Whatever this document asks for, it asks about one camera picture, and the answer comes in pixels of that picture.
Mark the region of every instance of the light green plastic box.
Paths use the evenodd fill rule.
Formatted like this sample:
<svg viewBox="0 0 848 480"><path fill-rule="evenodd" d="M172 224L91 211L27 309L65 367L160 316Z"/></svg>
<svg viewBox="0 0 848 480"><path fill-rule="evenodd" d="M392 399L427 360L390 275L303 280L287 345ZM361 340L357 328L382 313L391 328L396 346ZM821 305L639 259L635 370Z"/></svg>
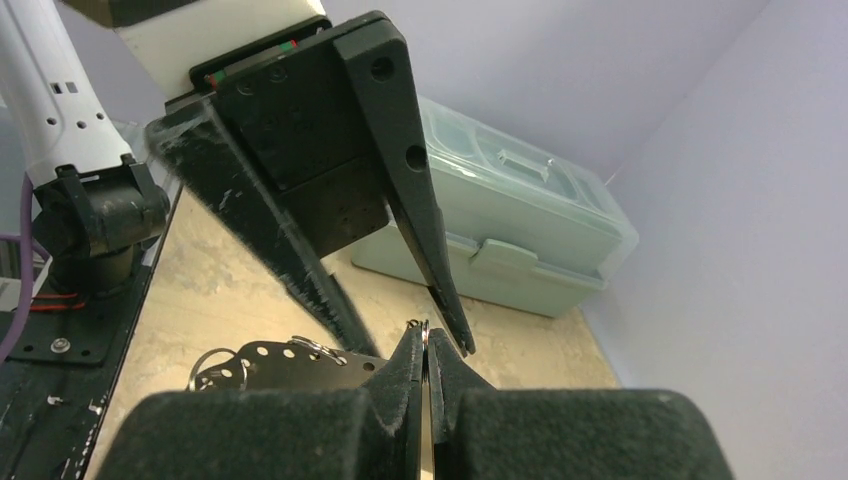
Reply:
<svg viewBox="0 0 848 480"><path fill-rule="evenodd" d="M603 290L639 237L593 173L419 97L460 295L558 316ZM353 263L424 283L394 223Z"/></svg>

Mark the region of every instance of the red wire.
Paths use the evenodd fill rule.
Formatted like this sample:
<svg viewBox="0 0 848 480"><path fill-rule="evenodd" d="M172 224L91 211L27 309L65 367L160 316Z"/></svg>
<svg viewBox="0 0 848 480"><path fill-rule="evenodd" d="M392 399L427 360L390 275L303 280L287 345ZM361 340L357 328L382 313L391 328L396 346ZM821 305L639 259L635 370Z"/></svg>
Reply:
<svg viewBox="0 0 848 480"><path fill-rule="evenodd" d="M33 305L29 308L31 312L63 312L66 310L79 310L85 307L85 302L74 305Z"/></svg>
<svg viewBox="0 0 848 480"><path fill-rule="evenodd" d="M76 298L77 293L59 294L59 293L39 293L35 298Z"/></svg>

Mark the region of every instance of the marble countertop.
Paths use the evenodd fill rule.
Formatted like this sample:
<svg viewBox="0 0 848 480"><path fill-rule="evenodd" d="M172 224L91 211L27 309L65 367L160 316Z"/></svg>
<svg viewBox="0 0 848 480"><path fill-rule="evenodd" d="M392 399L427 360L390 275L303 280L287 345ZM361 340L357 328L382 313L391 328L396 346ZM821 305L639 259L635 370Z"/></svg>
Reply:
<svg viewBox="0 0 848 480"><path fill-rule="evenodd" d="M420 285L354 267L342 250L324 259L365 320L384 357L406 321L438 315ZM468 363L499 388L615 387L616 380L579 310L550 319L463 299L477 343ZM265 268L189 193L177 206L87 477L143 398L183 390L192 365L217 347L292 335L336 346ZM226 355L213 357L226 360Z"/></svg>

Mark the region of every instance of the key ring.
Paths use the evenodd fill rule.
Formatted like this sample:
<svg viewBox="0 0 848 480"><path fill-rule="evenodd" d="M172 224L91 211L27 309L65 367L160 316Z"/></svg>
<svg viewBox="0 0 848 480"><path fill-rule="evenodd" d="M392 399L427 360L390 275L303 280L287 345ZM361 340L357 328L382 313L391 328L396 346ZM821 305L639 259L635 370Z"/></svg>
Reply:
<svg viewBox="0 0 848 480"><path fill-rule="evenodd" d="M321 355L324 355L325 357L329 357L329 358L333 359L333 361L336 362L336 364L339 365L340 367L347 365L347 359L346 358L336 354L336 352L330 350L329 348L325 347L324 345L321 345L320 343L316 342L315 340L310 340L306 337L301 337L299 335L293 335L292 339L290 341L291 341L291 343L300 345L301 347L309 348L311 350L315 350L315 352L320 353Z"/></svg>
<svg viewBox="0 0 848 480"><path fill-rule="evenodd" d="M198 358L197 361L194 362L194 366L191 367L191 371L188 374L189 392L194 392L198 390L197 374L200 373L200 367L203 366L203 364L206 362L206 360L209 359L209 357L218 353L229 353L233 356L233 358L238 357L238 353L230 350L229 348L213 348L212 350L209 350L208 352L201 355L200 358ZM241 361L241 359L239 359L239 365L241 365L242 379L244 380L243 382L241 382L241 385L239 385L239 390L244 391L247 388L247 366L245 366L244 362ZM200 390L205 390L208 385L208 383L201 385Z"/></svg>
<svg viewBox="0 0 848 480"><path fill-rule="evenodd" d="M412 319L406 322L406 328L409 330L410 328L415 328L417 326L421 326L421 342L424 343L424 346L427 346L427 343L430 341L430 320L421 320Z"/></svg>

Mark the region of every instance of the lavender wall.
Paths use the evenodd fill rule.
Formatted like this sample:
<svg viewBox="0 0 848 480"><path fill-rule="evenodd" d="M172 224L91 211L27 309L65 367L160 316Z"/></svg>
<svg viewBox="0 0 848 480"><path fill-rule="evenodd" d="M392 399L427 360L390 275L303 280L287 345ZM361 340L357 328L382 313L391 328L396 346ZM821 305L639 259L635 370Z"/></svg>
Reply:
<svg viewBox="0 0 848 480"><path fill-rule="evenodd" d="M848 2L772 0L611 182L641 235L585 313L739 478L848 471Z"/></svg>
<svg viewBox="0 0 848 480"><path fill-rule="evenodd" d="M323 0L386 12L418 91L606 179L768 0Z"/></svg>

